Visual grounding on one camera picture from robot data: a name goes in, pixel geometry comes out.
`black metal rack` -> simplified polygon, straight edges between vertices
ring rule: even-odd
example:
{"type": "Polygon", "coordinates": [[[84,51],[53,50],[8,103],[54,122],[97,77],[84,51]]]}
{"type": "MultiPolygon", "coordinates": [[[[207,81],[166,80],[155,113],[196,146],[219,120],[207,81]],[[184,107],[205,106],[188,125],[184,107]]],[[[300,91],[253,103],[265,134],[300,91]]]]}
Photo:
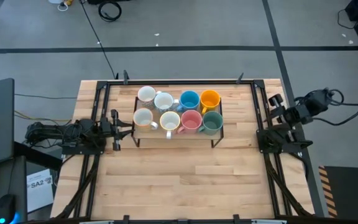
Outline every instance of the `black metal rack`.
{"type": "MultiPolygon", "coordinates": [[[[114,86],[117,86],[117,85],[138,85],[138,86],[143,86],[143,85],[248,85],[248,86],[250,86],[250,89],[251,89],[259,129],[263,129],[264,126],[263,126],[262,116],[261,116],[261,112],[260,112],[260,108],[259,108],[257,89],[260,89],[260,92],[262,94],[262,100],[263,100],[263,105],[264,105],[264,110],[265,110],[266,115],[268,115],[268,113],[269,113],[269,104],[267,103],[267,95],[266,95],[265,84],[264,84],[263,80],[241,80],[240,78],[237,80],[236,79],[227,79],[227,80],[129,80],[126,77],[125,80],[98,81],[98,83],[96,85],[96,93],[95,93],[95,97],[94,97],[94,103],[93,103],[93,109],[92,109],[92,115],[91,115],[92,120],[95,121],[95,119],[96,119],[96,113],[98,110],[101,90],[105,89],[104,101],[103,101],[103,106],[102,106],[102,110],[101,110],[101,117],[104,118],[104,117],[106,117],[106,112],[107,112],[107,108],[108,108],[110,89],[114,88],[114,86]]],[[[271,122],[272,122],[271,119],[269,119],[268,116],[267,116],[267,118],[268,118],[268,125],[271,125],[271,122]]],[[[89,163],[89,158],[90,158],[90,156],[88,156],[88,155],[84,156],[83,165],[82,165],[82,169],[81,169],[81,175],[80,175],[80,185],[85,180],[88,163],[89,163]]],[[[98,166],[99,159],[100,159],[100,155],[94,156],[94,161],[93,161],[94,165],[98,166]]],[[[266,166],[268,166],[267,164],[270,163],[269,155],[264,154],[264,159],[265,159],[266,166]]],[[[281,160],[280,160],[279,155],[275,155],[275,162],[276,162],[276,169],[278,172],[278,176],[281,179],[281,181],[283,182],[283,184],[285,185],[283,169],[282,169],[281,160]]],[[[93,177],[93,179],[90,183],[90,187],[89,187],[88,201],[86,203],[86,216],[87,217],[91,217],[91,213],[92,213],[94,191],[95,191],[95,187],[96,187],[96,178],[97,178],[97,175],[95,177],[93,177]]],[[[273,212],[274,212],[275,217],[277,217],[280,215],[280,210],[278,207],[278,199],[277,199],[277,193],[275,190],[274,181],[268,173],[267,173],[267,179],[268,179],[268,184],[269,184],[270,196],[272,199],[273,212]]],[[[284,207],[285,207],[286,214],[291,215],[291,207],[288,203],[288,200],[287,200],[286,196],[283,196],[283,198],[284,198],[284,202],[285,202],[284,207]]],[[[74,212],[75,218],[79,217],[80,208],[81,208],[81,200],[75,207],[75,212],[74,212]]]]}
{"type": "MultiPolygon", "coordinates": [[[[135,113],[135,111],[137,110],[137,104],[138,104],[138,102],[139,102],[139,99],[138,99],[138,97],[136,97],[136,98],[135,98],[134,113],[135,113]]],[[[223,116],[223,111],[222,111],[222,99],[221,99],[221,101],[219,102],[219,114],[220,114],[221,116],[223,116]]],[[[135,131],[135,122],[133,122],[133,121],[132,121],[132,130],[135,131]]],[[[211,148],[215,148],[215,147],[219,144],[219,142],[221,142],[221,140],[224,138],[223,126],[222,126],[222,128],[221,128],[221,130],[220,130],[219,133],[220,133],[220,138],[218,139],[217,142],[214,142],[213,139],[211,140],[211,148]]],[[[141,139],[141,138],[136,139],[135,136],[134,136],[134,132],[131,133],[131,138],[134,140],[134,143],[135,143],[136,147],[140,147],[140,139],[141,139]]]]}

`wooden table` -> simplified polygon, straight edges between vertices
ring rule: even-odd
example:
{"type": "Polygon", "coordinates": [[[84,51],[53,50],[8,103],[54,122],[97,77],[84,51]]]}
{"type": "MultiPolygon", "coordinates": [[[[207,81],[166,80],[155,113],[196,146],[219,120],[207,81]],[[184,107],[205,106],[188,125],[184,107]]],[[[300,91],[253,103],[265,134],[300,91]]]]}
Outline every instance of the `wooden table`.
{"type": "MultiPolygon", "coordinates": [[[[279,79],[264,81],[268,97],[284,95],[279,79]]],[[[96,82],[81,82],[73,119],[90,118],[96,82]]],[[[216,90],[223,103],[224,139],[214,149],[209,140],[196,139],[142,139],[137,148],[128,136],[121,141],[121,152],[114,152],[112,139],[108,139],[99,163],[92,219],[122,220],[124,215],[130,215],[131,220],[232,219],[233,214],[241,218],[273,218],[265,164],[255,136],[257,122],[250,87],[155,88],[175,98],[183,90],[216,90]]],[[[108,108],[118,110],[123,122],[132,122],[138,89],[121,85],[110,90],[108,108]]],[[[281,159],[288,188],[313,213],[302,163],[287,154],[282,154],[281,159]]],[[[63,210],[77,190],[82,162],[83,156],[75,156],[62,168],[51,217],[63,210]]],[[[284,214],[277,186],[276,191],[284,214]]],[[[87,198],[85,192],[81,215],[85,214],[87,198]]]]}

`computer mouse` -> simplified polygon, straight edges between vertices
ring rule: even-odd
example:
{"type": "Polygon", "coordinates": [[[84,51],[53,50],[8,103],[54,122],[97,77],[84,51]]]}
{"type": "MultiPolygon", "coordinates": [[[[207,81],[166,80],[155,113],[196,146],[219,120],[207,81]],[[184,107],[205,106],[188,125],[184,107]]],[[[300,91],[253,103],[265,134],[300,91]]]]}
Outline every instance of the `computer mouse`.
{"type": "Polygon", "coordinates": [[[0,198],[0,223],[10,223],[15,216],[15,196],[4,195],[0,198]]]}

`mug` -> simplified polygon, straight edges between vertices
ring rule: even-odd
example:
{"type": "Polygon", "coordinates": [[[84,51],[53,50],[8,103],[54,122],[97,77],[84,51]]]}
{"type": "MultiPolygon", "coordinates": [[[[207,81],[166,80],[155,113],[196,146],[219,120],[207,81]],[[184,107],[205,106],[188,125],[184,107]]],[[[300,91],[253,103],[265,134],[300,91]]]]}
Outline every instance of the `mug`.
{"type": "Polygon", "coordinates": [[[201,114],[204,115],[207,111],[215,110],[219,105],[221,97],[215,90],[205,90],[201,94],[201,114]]]}
{"type": "Polygon", "coordinates": [[[172,133],[179,127],[179,124],[180,117],[176,112],[168,111],[161,115],[160,125],[167,131],[167,139],[172,138],[172,133]]]}
{"type": "Polygon", "coordinates": [[[197,133],[198,128],[203,123],[203,117],[198,111],[188,110],[181,115],[181,127],[178,129],[178,134],[194,134],[197,133]]]}
{"type": "Polygon", "coordinates": [[[197,110],[200,97],[195,91],[185,91],[180,95],[180,105],[177,111],[197,110]]]}
{"type": "Polygon", "coordinates": [[[147,108],[141,108],[134,113],[135,130],[149,131],[156,130],[158,124],[153,121],[153,113],[147,108]]]}
{"type": "Polygon", "coordinates": [[[150,110],[154,109],[154,98],[158,94],[160,94],[161,91],[155,91],[155,89],[151,86],[143,86],[140,88],[140,90],[137,92],[138,99],[142,102],[142,106],[146,107],[150,110]]]}
{"type": "Polygon", "coordinates": [[[203,116],[203,125],[198,132],[204,132],[207,135],[214,135],[223,127],[223,117],[215,111],[209,111],[203,116]]]}
{"type": "Polygon", "coordinates": [[[165,113],[173,110],[173,105],[179,104],[179,100],[174,100],[169,93],[160,93],[154,98],[154,104],[158,112],[165,113]]]}

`blue mug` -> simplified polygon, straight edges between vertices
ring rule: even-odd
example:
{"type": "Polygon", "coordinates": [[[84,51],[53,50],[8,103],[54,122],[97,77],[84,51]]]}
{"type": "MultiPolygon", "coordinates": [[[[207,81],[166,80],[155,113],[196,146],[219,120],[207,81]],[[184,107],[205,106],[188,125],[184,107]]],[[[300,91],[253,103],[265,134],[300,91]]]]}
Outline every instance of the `blue mug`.
{"type": "Polygon", "coordinates": [[[177,111],[197,110],[200,104],[200,96],[195,91],[188,90],[181,94],[179,102],[177,111]]]}

